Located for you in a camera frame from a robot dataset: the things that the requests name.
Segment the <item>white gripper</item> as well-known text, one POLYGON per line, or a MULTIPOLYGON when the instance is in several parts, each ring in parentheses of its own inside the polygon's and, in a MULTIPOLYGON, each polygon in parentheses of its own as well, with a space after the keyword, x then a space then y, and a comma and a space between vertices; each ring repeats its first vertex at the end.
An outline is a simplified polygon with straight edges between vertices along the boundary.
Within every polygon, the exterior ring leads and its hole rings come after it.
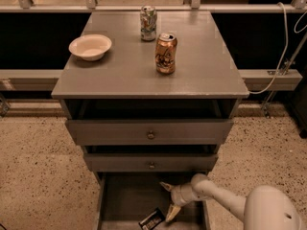
POLYGON ((171 222, 181 210, 181 207, 195 201, 196 195, 192 189, 190 183, 181 185, 171 185, 166 182, 160 182, 160 185, 167 191, 171 192, 171 199, 174 204, 171 204, 168 208, 166 222, 171 222))

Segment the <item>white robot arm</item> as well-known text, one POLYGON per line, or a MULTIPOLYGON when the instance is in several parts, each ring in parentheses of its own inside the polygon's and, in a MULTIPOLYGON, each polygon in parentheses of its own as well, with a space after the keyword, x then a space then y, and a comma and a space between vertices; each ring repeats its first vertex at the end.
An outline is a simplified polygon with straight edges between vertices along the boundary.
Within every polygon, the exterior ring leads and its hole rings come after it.
POLYGON ((280 190, 260 185, 247 197, 218 187, 207 175, 195 174, 189 183, 160 185, 171 194, 166 221, 172 221, 185 205, 212 198, 244 224, 244 230, 307 230, 290 199, 280 190))

